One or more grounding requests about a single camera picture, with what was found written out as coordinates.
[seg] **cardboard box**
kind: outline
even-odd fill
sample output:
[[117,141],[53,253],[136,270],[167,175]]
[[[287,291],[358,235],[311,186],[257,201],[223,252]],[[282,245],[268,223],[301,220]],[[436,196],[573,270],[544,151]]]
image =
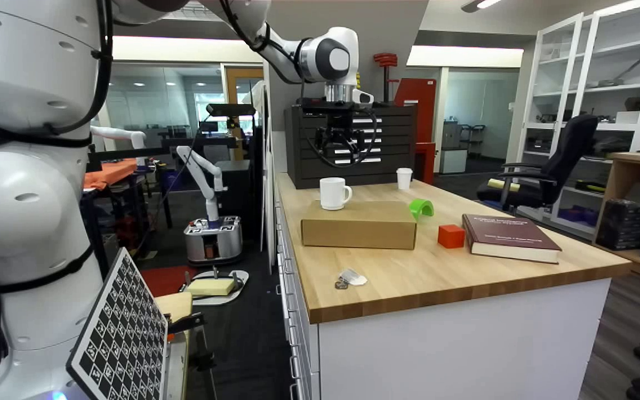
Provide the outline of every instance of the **cardboard box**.
[[413,250],[416,220],[405,202],[346,202],[324,212],[316,202],[301,220],[304,248]]

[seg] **cabinet door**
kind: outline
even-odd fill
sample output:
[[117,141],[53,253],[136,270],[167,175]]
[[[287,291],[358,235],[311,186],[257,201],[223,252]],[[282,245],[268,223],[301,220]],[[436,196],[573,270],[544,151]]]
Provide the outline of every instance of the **cabinet door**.
[[640,2],[596,12],[577,59],[576,110],[599,118],[596,151],[634,149],[640,143]]
[[584,52],[584,13],[537,34],[524,110],[523,160],[543,164],[555,149],[564,120],[573,114],[577,52]]

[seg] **book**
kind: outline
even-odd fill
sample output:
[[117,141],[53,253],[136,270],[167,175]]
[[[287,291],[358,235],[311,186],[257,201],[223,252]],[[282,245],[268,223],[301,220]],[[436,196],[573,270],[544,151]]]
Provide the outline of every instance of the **book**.
[[478,256],[561,262],[563,250],[535,223],[499,216],[463,216],[469,252]]

